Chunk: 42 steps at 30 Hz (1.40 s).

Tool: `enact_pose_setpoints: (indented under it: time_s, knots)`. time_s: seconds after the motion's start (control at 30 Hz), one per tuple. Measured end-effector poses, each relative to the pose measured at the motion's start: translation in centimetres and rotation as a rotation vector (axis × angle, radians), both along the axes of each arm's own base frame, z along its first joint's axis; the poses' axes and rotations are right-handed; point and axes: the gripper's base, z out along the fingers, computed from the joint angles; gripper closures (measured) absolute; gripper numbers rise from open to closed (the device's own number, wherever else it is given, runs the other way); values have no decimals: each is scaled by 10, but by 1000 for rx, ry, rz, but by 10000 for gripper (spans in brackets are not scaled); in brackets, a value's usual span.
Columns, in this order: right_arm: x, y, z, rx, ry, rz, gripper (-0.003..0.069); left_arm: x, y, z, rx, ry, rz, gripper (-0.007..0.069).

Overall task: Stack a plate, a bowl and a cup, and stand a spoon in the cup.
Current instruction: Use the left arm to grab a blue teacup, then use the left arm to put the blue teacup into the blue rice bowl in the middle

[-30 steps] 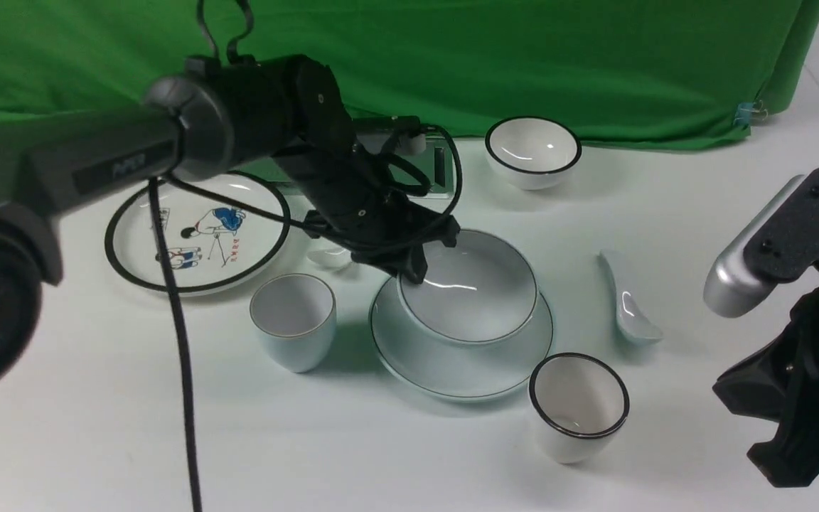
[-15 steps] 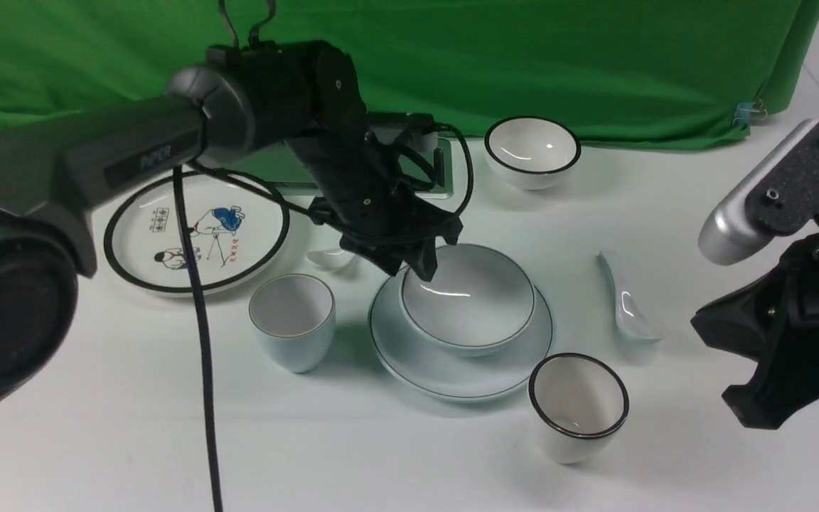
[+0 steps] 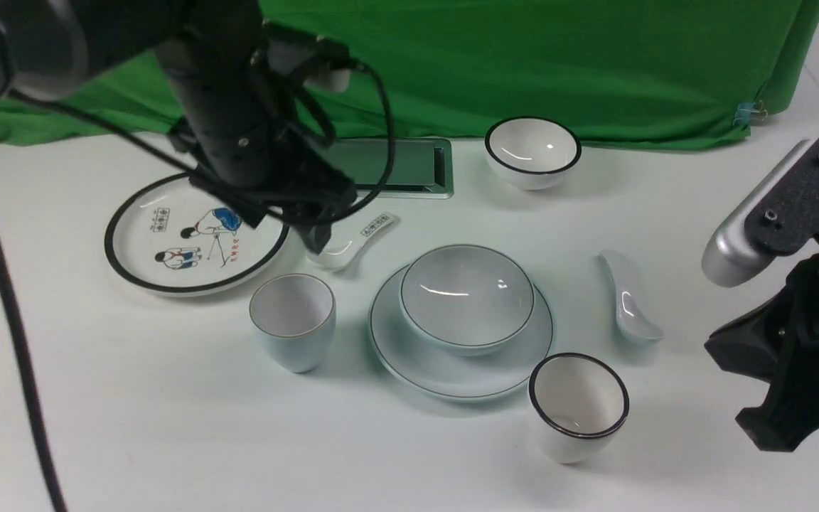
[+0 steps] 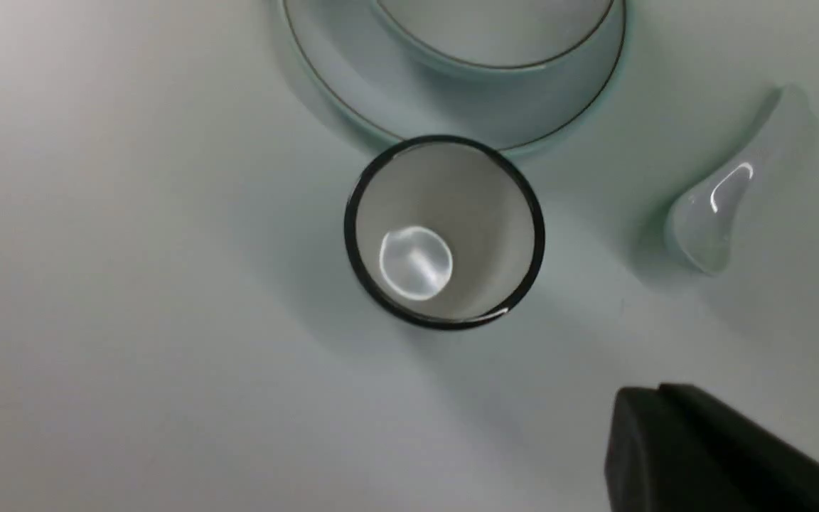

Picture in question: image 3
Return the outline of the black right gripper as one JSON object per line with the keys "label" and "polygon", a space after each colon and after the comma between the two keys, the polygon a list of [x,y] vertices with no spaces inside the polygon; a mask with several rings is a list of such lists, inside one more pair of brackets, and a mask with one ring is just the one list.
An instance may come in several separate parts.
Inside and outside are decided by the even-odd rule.
{"label": "black right gripper", "polygon": [[[719,224],[703,253],[718,286],[751,281],[775,259],[819,247],[819,137],[804,139]],[[819,429],[819,252],[769,301],[722,325],[705,349],[724,372],[767,383],[737,424],[764,452],[792,452]]]}

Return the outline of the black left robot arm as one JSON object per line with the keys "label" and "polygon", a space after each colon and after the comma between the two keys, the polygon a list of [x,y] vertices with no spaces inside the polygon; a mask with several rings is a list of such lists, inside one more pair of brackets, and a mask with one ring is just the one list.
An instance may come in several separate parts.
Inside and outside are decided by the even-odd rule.
{"label": "black left robot arm", "polygon": [[350,67],[342,43],[264,18],[256,1],[0,1],[0,97],[54,104],[152,52],[183,110],[171,141],[198,165],[191,183],[257,226],[282,211],[320,252],[355,184],[319,154],[336,139],[299,122],[304,83]]}

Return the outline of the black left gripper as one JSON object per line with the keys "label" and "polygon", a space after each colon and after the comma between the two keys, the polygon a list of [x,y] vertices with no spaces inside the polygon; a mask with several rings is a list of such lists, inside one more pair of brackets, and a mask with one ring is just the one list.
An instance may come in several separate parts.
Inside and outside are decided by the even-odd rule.
{"label": "black left gripper", "polygon": [[283,223],[299,234],[311,254],[319,254],[328,246],[332,217],[345,213],[358,198],[354,182],[313,149],[296,158],[293,171],[274,173],[259,188],[246,189],[225,184],[209,169],[207,153],[196,141],[188,120],[175,123],[168,131],[168,140],[173,149],[198,162],[189,177],[193,186],[232,208],[253,228],[269,217],[271,208],[279,208]]}

